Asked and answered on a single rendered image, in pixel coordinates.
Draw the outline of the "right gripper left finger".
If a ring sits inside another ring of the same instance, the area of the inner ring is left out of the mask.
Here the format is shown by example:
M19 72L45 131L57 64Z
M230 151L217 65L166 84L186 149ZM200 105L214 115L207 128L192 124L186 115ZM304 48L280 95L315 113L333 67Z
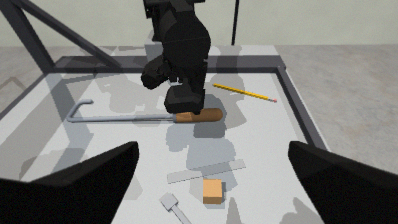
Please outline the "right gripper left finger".
M0 224L111 224L138 159L130 141L32 183L0 178Z

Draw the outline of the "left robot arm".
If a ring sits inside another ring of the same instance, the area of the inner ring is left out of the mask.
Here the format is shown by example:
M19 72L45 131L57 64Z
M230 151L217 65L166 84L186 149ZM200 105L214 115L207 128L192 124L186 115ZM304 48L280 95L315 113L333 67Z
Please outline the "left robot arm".
M211 38L194 10L194 3L203 2L205 0L143 0L146 18L152 19L152 41L162 42L167 57L161 54L145 65L141 74L144 87L152 90L168 79L170 83L177 82L170 62L189 68L206 58Z

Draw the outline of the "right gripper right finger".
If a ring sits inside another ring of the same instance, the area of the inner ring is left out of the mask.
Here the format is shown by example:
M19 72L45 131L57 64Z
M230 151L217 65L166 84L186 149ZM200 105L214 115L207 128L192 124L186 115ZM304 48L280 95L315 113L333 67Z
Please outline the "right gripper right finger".
M288 158L324 224L398 224L398 175L290 141Z

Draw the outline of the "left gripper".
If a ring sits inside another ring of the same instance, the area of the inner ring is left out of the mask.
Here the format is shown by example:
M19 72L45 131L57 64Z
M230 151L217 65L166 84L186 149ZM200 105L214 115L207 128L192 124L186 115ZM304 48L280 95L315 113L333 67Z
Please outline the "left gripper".
M169 61L170 62L170 61ZM208 62L204 60L196 66L183 68L170 62L170 65L182 85L170 86L164 106L169 114L193 112L200 115L204 108L204 83ZM191 83L191 84L190 84Z

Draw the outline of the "tan block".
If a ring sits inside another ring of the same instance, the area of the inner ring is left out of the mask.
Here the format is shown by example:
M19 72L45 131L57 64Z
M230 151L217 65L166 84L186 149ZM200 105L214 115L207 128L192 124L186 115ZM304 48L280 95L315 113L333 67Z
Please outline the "tan block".
M221 179L203 179L203 204L221 204Z

